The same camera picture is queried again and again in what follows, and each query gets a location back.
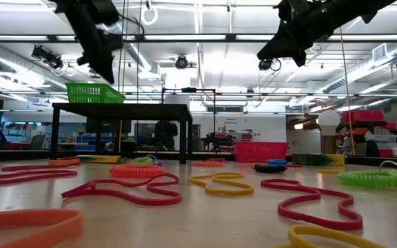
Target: black table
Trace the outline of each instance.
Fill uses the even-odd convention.
[[[192,155],[192,116],[186,104],[53,103],[51,159],[57,158],[59,115],[61,110],[99,121],[96,132],[97,154],[101,152],[102,120],[146,120],[178,121],[180,123],[180,163],[186,164],[186,147],[188,155]]]

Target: ceiling beam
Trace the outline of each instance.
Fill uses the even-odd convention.
[[[238,36],[260,36],[240,39]],[[274,33],[227,34],[128,34],[127,43],[266,43]],[[397,34],[344,34],[344,43],[397,43]],[[72,34],[0,34],[0,43],[78,43]],[[340,39],[324,39],[318,43],[341,43]]]

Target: green plastic basket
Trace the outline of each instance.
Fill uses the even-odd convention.
[[[69,103],[123,103],[124,95],[102,83],[66,83]]]

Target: table leg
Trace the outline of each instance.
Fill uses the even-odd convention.
[[[52,140],[50,144],[50,159],[57,158],[60,115],[61,115],[61,109],[58,107],[54,107],[53,122],[52,122]]]
[[[180,164],[186,164],[186,120],[180,120]]]
[[[192,158],[192,121],[187,122],[187,158]]]
[[[96,154],[99,155],[101,153],[101,134],[102,134],[102,120],[98,120],[97,128],[96,128]]]

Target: red storage bin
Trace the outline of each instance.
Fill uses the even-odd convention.
[[[393,150],[391,149],[378,149],[380,158],[393,158]]]
[[[352,122],[355,121],[384,121],[384,115],[380,110],[356,110],[351,111]],[[343,122],[349,122],[349,112],[343,112]]]
[[[286,159],[287,142],[236,142],[238,162],[265,163],[268,159]]]
[[[380,128],[387,129],[387,130],[396,130],[397,124],[395,122],[387,123],[385,126],[382,126]]]
[[[253,139],[254,137],[252,136],[252,134],[243,134],[241,136],[242,139]]]

